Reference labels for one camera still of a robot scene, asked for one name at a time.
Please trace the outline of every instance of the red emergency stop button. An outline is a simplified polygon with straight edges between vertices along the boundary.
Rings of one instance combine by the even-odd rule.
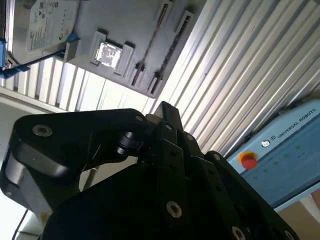
[[[238,160],[245,169],[254,169],[258,165],[257,155],[251,151],[240,154]]]

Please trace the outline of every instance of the black cable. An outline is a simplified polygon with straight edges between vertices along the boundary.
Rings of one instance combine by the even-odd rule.
[[[12,236],[12,240],[16,240],[16,236],[17,236],[17,234],[18,234],[19,228],[21,227],[21,224],[22,224],[23,221],[25,220],[28,211],[29,211],[28,209],[25,210],[25,212],[24,212],[24,214],[23,214],[23,216],[22,216],[22,218],[21,218],[18,226],[16,227],[16,229],[15,229],[15,231],[14,231],[14,234],[13,234],[13,236]]]

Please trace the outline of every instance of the label sticker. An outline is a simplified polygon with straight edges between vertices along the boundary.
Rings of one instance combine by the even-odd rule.
[[[30,11],[27,52],[64,43],[74,28],[78,4],[71,0],[37,0]]]

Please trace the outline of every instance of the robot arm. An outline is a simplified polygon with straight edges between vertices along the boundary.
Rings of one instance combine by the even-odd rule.
[[[82,171],[137,157],[80,192]],[[179,111],[29,115],[16,121],[0,188],[47,218],[42,239],[298,240],[217,152],[202,154]]]

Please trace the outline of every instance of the ribbed metal sheet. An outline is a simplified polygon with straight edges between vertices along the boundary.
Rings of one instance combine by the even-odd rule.
[[[176,106],[204,152],[230,154],[281,108],[319,89],[314,0],[208,0],[158,99],[50,58],[0,93],[51,112]]]

